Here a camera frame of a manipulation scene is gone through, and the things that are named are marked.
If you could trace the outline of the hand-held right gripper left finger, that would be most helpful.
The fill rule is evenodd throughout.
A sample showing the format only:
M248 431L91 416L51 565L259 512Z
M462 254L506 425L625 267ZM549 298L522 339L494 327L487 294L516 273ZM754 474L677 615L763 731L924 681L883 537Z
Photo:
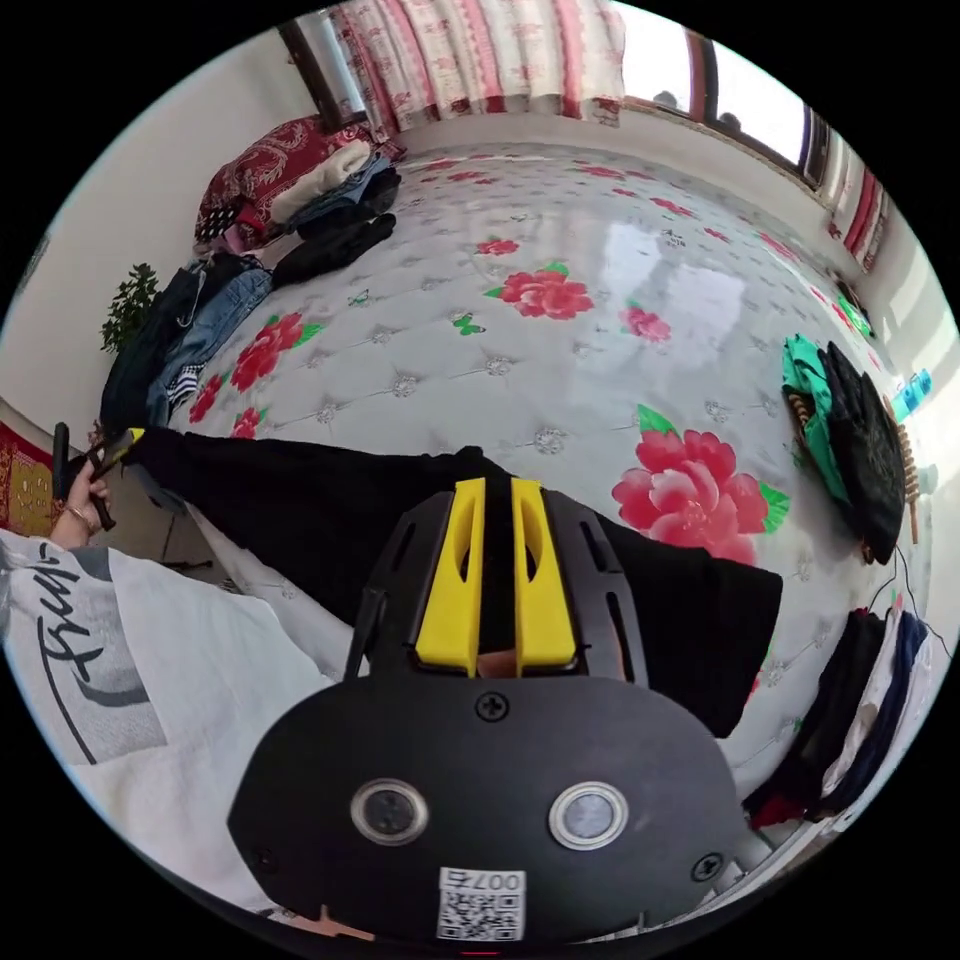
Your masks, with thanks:
M435 670L475 670L479 649L486 481L459 482L445 520L414 651Z

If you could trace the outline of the person's left hand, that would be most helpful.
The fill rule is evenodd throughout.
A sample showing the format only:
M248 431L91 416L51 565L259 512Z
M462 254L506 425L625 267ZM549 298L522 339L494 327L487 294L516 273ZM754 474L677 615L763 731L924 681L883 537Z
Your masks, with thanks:
M70 483L65 503L66 510L71 515L82 519L87 524L90 533L95 534L103 530L100 528L96 512L93 508L92 496L94 493L97 493L103 497L109 509L110 496L106 477L92 484L90 480L92 471L93 467L87 462L86 457L75 459L72 463Z

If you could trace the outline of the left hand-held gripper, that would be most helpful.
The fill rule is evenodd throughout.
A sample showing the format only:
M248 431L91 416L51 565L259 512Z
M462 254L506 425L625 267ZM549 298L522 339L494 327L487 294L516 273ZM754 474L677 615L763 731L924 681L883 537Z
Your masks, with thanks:
M144 428L127 428L111 440L102 440L92 446L85 457L93 467L91 483L103 480L115 467L121 464L127 454L144 437ZM110 509L104 498L94 493L92 496L93 508L96 512L100 528L109 532L115 526Z

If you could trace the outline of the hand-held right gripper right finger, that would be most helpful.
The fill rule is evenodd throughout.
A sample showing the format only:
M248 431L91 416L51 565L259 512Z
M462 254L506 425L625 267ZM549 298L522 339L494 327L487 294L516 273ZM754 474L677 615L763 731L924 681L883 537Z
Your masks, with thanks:
M563 671L577 646L540 485L512 479L511 508L516 670Z

